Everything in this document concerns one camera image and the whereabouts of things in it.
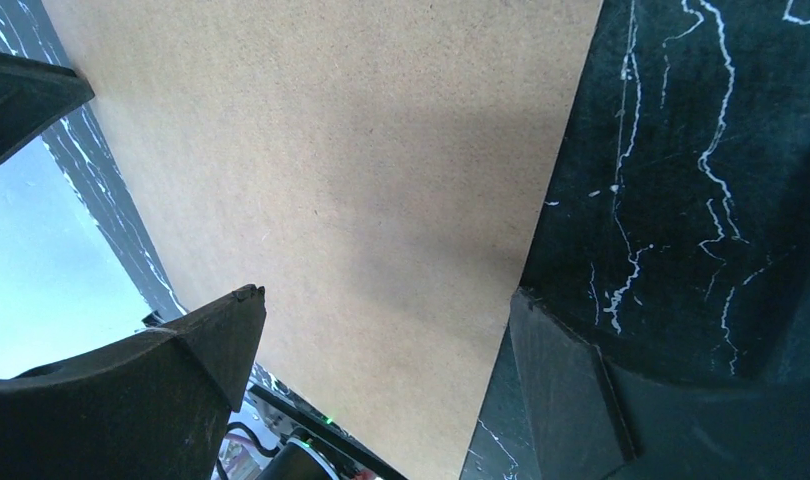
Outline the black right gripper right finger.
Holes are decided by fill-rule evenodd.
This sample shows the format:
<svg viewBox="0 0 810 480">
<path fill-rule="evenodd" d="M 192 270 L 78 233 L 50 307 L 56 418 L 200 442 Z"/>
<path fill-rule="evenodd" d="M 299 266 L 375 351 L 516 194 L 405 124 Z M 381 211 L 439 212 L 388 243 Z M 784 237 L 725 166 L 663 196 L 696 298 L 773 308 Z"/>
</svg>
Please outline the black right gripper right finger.
<svg viewBox="0 0 810 480">
<path fill-rule="evenodd" d="M 612 362 L 524 290 L 509 330 L 545 479 L 810 479 L 810 380 L 657 381 Z"/>
</svg>

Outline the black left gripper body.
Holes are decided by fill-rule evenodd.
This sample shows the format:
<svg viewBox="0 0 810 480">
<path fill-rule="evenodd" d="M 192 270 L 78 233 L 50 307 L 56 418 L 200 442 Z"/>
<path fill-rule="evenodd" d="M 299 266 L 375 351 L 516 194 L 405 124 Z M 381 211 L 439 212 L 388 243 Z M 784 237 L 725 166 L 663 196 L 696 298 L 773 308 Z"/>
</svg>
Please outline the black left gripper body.
<svg viewBox="0 0 810 480">
<path fill-rule="evenodd" d="M 0 165 L 93 98 L 72 69 L 0 52 Z"/>
</svg>

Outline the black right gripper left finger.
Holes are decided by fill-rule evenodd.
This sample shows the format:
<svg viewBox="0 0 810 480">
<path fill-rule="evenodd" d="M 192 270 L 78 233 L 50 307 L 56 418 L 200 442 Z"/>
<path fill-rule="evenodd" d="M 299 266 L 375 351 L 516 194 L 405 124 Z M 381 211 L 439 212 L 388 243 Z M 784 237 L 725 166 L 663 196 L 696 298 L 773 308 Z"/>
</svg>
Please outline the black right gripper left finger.
<svg viewBox="0 0 810 480">
<path fill-rule="evenodd" d="M 0 379 L 0 479 L 207 479 L 266 319 L 243 286 L 176 320 Z"/>
</svg>

